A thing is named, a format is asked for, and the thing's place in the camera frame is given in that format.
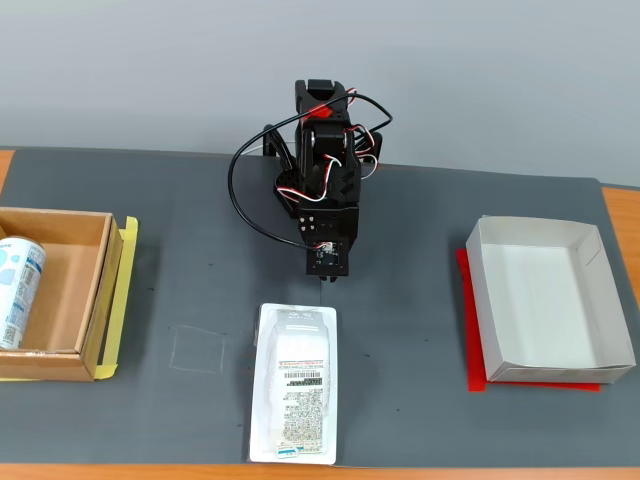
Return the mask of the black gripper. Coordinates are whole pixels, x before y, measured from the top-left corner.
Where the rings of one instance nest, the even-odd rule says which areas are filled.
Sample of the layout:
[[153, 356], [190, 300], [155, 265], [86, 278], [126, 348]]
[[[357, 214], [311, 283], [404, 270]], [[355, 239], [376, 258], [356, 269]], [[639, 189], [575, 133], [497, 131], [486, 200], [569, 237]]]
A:
[[[359, 207], [307, 207], [299, 209], [298, 230], [306, 254], [307, 274], [348, 274], [349, 253], [358, 235]], [[328, 276], [319, 276], [327, 281]], [[339, 276], [331, 276], [334, 283]]]

